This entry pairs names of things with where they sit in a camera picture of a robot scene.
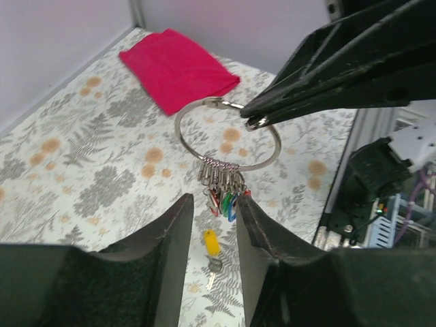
colored key tag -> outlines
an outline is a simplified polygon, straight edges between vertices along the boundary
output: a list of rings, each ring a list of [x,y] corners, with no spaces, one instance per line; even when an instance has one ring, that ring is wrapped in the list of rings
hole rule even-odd
[[[229,212],[228,212],[228,221],[231,223],[236,219],[236,211],[233,210],[234,206],[236,206],[236,198],[238,197],[238,194],[236,193],[232,200],[230,201],[229,205]]]
[[[203,234],[204,242],[206,243],[206,250],[209,255],[219,255],[221,249],[217,240],[217,235],[213,230],[207,230]]]

table surface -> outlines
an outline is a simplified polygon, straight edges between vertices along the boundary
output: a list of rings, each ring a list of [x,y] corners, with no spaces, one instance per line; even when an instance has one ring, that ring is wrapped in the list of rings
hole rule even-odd
[[[0,139],[0,241],[99,250],[195,197],[180,326],[244,326],[236,224],[213,217],[196,176],[200,162],[118,53],[148,33],[133,30],[6,137]],[[241,83],[225,98],[246,104],[272,74],[218,58]],[[280,224],[311,241],[355,110],[331,110],[277,125],[283,150],[271,166],[244,173],[253,198]],[[273,152],[267,130],[247,132],[233,110],[200,107],[182,132],[195,149],[240,165]],[[223,270],[205,290],[202,233],[221,243]]]

pink cloth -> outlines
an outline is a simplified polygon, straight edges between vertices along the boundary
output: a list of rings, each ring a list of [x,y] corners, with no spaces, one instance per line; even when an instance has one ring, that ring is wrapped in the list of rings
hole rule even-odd
[[[223,96],[240,82],[205,49],[172,29],[146,36],[119,56],[169,115],[203,97]]]

metal ring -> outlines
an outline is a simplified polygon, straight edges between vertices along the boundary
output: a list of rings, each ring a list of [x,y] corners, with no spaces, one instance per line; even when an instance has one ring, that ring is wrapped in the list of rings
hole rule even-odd
[[[184,106],[177,114],[176,120],[174,122],[174,129],[176,132],[176,136],[181,141],[182,145],[191,153],[194,157],[196,157],[199,160],[206,159],[205,156],[199,154],[197,151],[195,151],[193,148],[190,147],[190,145],[186,142],[186,140],[182,136],[181,132],[181,121],[183,116],[185,116],[189,111],[199,107],[199,106],[210,106],[218,109],[234,109],[234,110],[241,110],[244,108],[244,106],[240,104],[233,104],[232,102],[225,101],[221,97],[206,97],[204,99],[191,102],[190,104],[187,104]],[[251,166],[239,166],[240,172],[250,172],[253,170],[265,168],[269,166],[276,158],[279,156],[281,151],[281,140],[279,132],[275,129],[274,126],[269,125],[267,126],[268,130],[271,132],[274,141],[275,141],[275,149],[274,153],[269,157],[267,160],[257,163],[256,165]]]

purple cable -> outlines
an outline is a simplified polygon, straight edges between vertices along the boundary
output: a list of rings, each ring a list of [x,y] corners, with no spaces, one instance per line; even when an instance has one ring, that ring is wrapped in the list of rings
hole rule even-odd
[[[412,193],[410,195],[409,205],[407,206],[407,212],[406,212],[406,216],[404,217],[403,226],[401,226],[401,229],[395,235],[394,245],[398,243],[398,241],[401,239],[401,237],[403,237],[403,235],[407,229],[407,226],[409,225],[409,221],[411,219],[411,213],[413,211],[412,209],[414,207],[415,200],[418,197],[418,194],[423,189],[428,189],[434,196],[436,196],[436,190],[432,189],[429,186],[429,184],[427,184],[427,179],[429,177],[435,176],[436,174],[430,174],[427,176],[424,172],[424,168],[419,170],[419,174],[420,174],[421,181],[415,186],[414,190],[412,191]]]
[[[436,174],[426,175],[424,169],[420,169],[421,182],[424,184],[425,188],[430,191],[436,197],[436,189],[432,189],[429,184],[427,184],[427,179],[429,177],[435,176]]]
[[[401,237],[403,237],[407,229],[407,226],[409,225],[409,220],[411,219],[411,212],[412,212],[412,208],[414,207],[416,197],[424,188],[425,188],[424,183],[419,182],[415,186],[414,190],[412,191],[409,199],[409,205],[407,206],[407,213],[406,216],[404,217],[403,226],[401,226],[399,232],[395,234],[394,245],[397,244],[397,242],[401,239]]]

